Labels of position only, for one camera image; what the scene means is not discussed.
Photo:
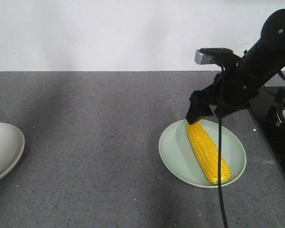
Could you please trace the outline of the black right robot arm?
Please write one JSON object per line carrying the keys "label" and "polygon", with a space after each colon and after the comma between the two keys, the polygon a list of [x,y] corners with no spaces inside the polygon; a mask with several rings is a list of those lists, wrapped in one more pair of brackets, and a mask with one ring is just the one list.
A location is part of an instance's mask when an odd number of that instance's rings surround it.
{"label": "black right robot arm", "polygon": [[194,91],[186,115],[189,124],[207,116],[226,117],[248,109],[259,88],[285,67],[285,9],[265,21],[260,39],[239,57],[227,48],[196,50],[195,62],[222,68],[211,85]]}

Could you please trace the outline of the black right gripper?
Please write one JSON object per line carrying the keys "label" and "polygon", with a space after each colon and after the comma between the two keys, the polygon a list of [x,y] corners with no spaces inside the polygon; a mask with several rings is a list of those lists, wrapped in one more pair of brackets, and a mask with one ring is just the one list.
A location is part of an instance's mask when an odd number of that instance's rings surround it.
{"label": "black right gripper", "polygon": [[209,116],[226,117],[249,108],[249,100],[258,95],[258,86],[245,83],[239,78],[217,74],[214,82],[202,90],[193,91],[186,114],[189,125]]}

